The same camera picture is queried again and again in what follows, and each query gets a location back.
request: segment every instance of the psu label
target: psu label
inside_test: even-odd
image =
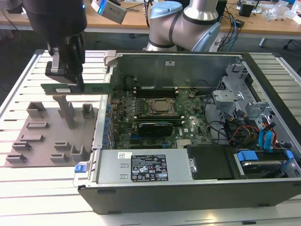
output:
[[[133,182],[168,181],[164,154],[132,155],[131,170]]]

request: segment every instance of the slotted metal table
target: slotted metal table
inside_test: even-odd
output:
[[[104,51],[87,51],[83,72],[85,82],[103,82],[103,54]],[[261,53],[254,53],[252,57],[301,122],[301,82],[296,72],[280,57]],[[0,108],[1,225],[191,226],[243,225],[246,221],[274,226],[301,224],[301,195],[276,207],[99,216],[73,187],[73,167],[5,168],[5,158],[28,116],[29,102],[42,101],[45,107],[58,107],[40,86],[41,83],[54,82],[44,75],[49,60],[48,52],[37,52]],[[256,84],[253,87],[264,100]],[[83,103],[98,107],[100,97],[67,96],[67,100],[72,101],[74,107],[81,107]]]

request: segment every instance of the circuit board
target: circuit board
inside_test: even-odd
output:
[[[130,92],[119,93],[114,101],[114,121],[117,124],[115,134],[115,149],[145,149],[145,148],[183,148],[188,144],[212,143],[210,131],[204,122],[202,98],[189,98],[190,89],[180,89],[176,98],[136,98]],[[157,111],[167,111],[161,115],[181,115],[180,126],[173,126],[168,137],[141,137],[137,131],[140,122],[135,121],[136,115],[156,115]]]

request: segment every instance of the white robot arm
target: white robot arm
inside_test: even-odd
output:
[[[147,51],[208,51],[218,35],[217,0],[190,0],[184,10],[174,1],[157,3],[150,11]]]

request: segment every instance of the green circuit board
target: green circuit board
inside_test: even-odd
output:
[[[115,123],[118,124],[115,149],[181,148],[179,144],[187,142],[191,144],[212,143],[211,133],[203,118],[202,96],[189,98],[190,93],[190,89],[180,89],[176,98],[158,98],[172,102],[172,113],[163,115],[184,116],[180,120],[180,126],[174,126],[172,135],[169,137],[141,137],[138,133],[137,128],[141,122],[135,121],[134,117],[151,115],[150,102],[154,100],[153,98],[135,98],[129,92],[120,94],[120,101],[118,101],[120,105],[114,116]]]

